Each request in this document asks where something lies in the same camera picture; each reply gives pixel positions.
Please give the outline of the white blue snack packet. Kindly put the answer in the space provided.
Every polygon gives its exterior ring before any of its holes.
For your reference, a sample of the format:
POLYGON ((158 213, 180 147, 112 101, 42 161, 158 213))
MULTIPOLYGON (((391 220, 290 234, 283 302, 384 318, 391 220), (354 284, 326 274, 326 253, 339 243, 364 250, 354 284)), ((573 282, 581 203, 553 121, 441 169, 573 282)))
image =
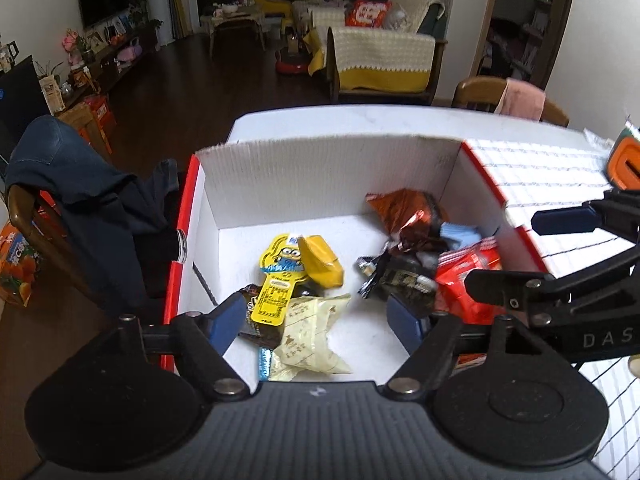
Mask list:
POLYGON ((258 380, 268 382, 271 376, 272 350, 265 347, 258 349, 258 380))

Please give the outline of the black gold snack packet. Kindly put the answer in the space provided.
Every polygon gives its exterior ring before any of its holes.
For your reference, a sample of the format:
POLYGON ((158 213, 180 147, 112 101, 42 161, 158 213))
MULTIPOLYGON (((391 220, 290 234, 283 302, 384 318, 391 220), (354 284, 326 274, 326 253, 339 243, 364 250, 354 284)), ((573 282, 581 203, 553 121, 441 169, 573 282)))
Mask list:
POLYGON ((360 257, 356 262, 366 279, 358 294, 368 299, 395 298, 416 312, 434 309, 438 255, 436 252, 389 252, 360 257))

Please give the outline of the beige paper snack packet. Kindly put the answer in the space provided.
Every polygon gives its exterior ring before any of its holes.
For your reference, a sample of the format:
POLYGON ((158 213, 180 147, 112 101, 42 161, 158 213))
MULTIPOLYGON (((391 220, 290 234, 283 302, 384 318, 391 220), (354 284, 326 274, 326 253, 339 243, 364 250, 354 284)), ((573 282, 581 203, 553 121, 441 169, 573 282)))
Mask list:
POLYGON ((350 366, 329 347, 328 331, 341 317, 349 295, 299 297, 288 304, 280 344, 272 352, 270 380, 290 382, 300 372, 350 374, 350 366))

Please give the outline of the orange green tissue box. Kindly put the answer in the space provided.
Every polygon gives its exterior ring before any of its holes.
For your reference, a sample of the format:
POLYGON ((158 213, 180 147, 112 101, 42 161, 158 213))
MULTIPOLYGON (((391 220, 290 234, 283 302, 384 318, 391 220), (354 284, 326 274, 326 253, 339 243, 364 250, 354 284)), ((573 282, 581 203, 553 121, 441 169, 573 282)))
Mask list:
POLYGON ((625 122, 608 156, 605 175, 614 188, 640 190, 640 136, 639 129, 630 120, 625 122))

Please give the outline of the white grid tablecloth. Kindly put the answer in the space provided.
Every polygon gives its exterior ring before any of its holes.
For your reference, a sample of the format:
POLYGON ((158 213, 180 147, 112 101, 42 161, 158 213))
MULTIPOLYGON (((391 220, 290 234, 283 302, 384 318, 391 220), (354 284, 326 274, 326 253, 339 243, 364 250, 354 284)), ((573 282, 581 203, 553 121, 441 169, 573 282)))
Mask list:
POLYGON ((542 263, 513 311, 604 394, 610 421, 594 461, 639 475, 639 194, 614 188, 591 150, 475 140, 480 160, 542 263))

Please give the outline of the light blue snack packet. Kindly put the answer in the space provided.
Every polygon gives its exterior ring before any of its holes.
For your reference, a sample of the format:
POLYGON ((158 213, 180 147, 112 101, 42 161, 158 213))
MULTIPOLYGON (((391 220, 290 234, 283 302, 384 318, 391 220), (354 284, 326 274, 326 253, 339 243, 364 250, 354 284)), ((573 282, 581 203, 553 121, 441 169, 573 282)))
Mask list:
POLYGON ((439 234, 450 252, 473 246, 483 239, 475 226, 462 226, 450 222, 444 222, 440 226, 439 234))

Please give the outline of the yellow minion snack packet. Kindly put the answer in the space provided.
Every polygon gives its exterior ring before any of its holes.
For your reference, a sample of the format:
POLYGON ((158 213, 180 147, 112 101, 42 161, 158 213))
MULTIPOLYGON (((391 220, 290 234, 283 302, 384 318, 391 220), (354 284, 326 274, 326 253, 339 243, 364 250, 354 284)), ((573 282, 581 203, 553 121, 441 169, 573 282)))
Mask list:
POLYGON ((298 238, 291 234, 276 236, 262 253, 259 267, 265 281, 250 318, 255 323, 278 327, 284 322, 295 287, 308 278, 300 260, 298 238))

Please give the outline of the dark red foil snack bag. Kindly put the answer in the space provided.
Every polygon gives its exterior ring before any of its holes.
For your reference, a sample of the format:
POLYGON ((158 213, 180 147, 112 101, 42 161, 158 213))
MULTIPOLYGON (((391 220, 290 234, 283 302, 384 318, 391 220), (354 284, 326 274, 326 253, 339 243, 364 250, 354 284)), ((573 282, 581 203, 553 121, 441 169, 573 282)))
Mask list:
POLYGON ((449 217, 432 194, 401 188, 386 194, 370 193, 366 201, 396 243, 398 252, 446 252, 448 249, 440 231, 449 217))

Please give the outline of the pink towel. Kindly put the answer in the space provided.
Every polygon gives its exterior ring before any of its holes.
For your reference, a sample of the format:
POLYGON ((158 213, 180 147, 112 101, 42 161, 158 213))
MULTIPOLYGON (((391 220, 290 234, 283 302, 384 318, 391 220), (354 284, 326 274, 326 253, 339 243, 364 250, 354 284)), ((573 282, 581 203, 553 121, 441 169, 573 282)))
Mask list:
POLYGON ((546 92, 527 81, 508 78, 495 114, 539 122, 546 104, 546 92))

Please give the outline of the red white cardboard box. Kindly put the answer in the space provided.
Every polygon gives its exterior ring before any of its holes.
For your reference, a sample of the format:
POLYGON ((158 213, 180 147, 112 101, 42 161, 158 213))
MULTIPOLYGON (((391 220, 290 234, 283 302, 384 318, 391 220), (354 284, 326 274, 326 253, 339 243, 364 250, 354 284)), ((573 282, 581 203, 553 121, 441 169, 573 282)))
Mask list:
POLYGON ((262 281, 258 262, 280 234, 319 235, 344 268, 350 297, 329 331, 330 348, 353 382, 387 382, 407 351, 380 300, 357 295, 361 256, 386 242, 367 204, 370 193, 413 188, 432 194, 457 224, 495 237, 502 265, 541 272, 544 262, 526 231, 506 214, 506 199, 468 144, 428 136, 325 136, 231 143, 191 159, 178 227, 186 255, 171 267, 168 318, 209 311, 262 281))

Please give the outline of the wooden chair with pink towel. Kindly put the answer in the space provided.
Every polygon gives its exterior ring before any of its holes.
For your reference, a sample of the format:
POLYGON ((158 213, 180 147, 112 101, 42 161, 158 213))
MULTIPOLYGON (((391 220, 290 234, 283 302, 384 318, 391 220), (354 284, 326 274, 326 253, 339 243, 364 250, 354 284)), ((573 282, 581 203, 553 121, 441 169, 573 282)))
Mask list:
POLYGON ((552 102, 544 90, 513 78, 466 78, 458 83, 451 106, 459 110, 546 122, 563 128, 570 124, 564 110, 552 102))

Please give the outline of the orange fruit carton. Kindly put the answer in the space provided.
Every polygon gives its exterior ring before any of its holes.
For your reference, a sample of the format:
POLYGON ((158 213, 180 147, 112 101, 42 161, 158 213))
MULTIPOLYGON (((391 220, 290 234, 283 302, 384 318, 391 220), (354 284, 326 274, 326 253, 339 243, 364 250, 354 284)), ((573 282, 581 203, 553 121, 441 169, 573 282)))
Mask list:
POLYGON ((6 222, 0 236, 1 299, 27 307, 41 264, 41 257, 24 235, 6 222))

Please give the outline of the sofa with cream cover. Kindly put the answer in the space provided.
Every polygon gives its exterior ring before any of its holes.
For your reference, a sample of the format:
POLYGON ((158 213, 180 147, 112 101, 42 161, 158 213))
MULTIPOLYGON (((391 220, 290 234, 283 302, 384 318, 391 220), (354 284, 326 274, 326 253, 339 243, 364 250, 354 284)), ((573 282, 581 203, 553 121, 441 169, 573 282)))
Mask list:
POLYGON ((346 14, 356 1, 306 6, 308 75, 326 77, 333 102, 389 96, 430 105, 447 45, 446 0, 386 0, 392 7, 382 28, 347 27, 346 14))

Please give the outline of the red printed cushion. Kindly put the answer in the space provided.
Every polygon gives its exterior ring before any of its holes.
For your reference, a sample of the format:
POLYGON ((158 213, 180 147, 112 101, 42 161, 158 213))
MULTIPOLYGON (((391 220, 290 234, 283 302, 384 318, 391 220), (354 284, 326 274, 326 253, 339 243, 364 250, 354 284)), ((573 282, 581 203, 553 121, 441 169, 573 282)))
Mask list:
POLYGON ((347 27, 382 28, 386 14, 392 7, 389 1, 357 0, 345 18, 347 27))

